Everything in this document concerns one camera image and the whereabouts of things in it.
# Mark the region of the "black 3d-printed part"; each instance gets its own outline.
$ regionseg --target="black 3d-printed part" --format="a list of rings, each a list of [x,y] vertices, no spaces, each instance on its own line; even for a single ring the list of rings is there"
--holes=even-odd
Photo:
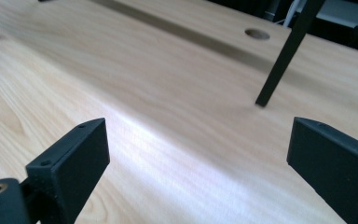
[[[31,161],[27,184],[49,204],[41,222],[74,223],[108,164],[104,119],[78,125]]]
[[[287,162],[347,222],[358,224],[358,141],[295,118]]]
[[[31,224],[19,181],[12,178],[0,179],[0,224]]]

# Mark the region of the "black bracket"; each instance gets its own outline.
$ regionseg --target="black bracket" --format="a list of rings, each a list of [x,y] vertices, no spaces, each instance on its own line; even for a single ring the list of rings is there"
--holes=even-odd
[[[26,166],[0,179],[0,224],[74,223],[109,164],[104,119],[76,126]]]
[[[358,224],[358,141],[295,118],[287,162],[347,223]]]

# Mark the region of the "black plastic piece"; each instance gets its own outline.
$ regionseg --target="black plastic piece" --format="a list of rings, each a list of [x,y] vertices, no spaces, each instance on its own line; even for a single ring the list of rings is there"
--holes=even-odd
[[[33,189],[54,204],[42,223],[74,223],[109,164],[104,119],[75,127],[27,166]]]
[[[255,103],[266,106],[325,0],[308,0]]]
[[[105,120],[76,126],[26,166],[20,185],[0,180],[0,224],[75,223],[108,164]]]
[[[358,224],[358,141],[295,118],[287,162],[347,222]]]
[[[0,224],[30,224],[19,181],[0,179]]]

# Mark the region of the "black rod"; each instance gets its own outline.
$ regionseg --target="black rod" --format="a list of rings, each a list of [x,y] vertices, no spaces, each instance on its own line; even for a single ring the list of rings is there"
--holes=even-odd
[[[307,1],[295,24],[295,27],[287,38],[276,63],[272,67],[263,89],[255,101],[257,105],[264,107],[269,102],[269,98],[278,86],[283,73],[286,71],[287,66],[289,66],[289,63],[295,56],[301,41],[304,39],[305,34],[309,30],[312,21],[315,19],[319,10],[322,8],[324,1],[325,0]]]

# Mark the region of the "wooden tabletop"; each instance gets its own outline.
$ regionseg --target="wooden tabletop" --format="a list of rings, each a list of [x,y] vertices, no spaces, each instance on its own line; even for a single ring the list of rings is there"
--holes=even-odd
[[[76,223],[344,223],[286,155],[294,117],[358,139],[358,51],[307,35],[256,106],[289,32],[200,0],[0,0],[0,178],[106,118]]]

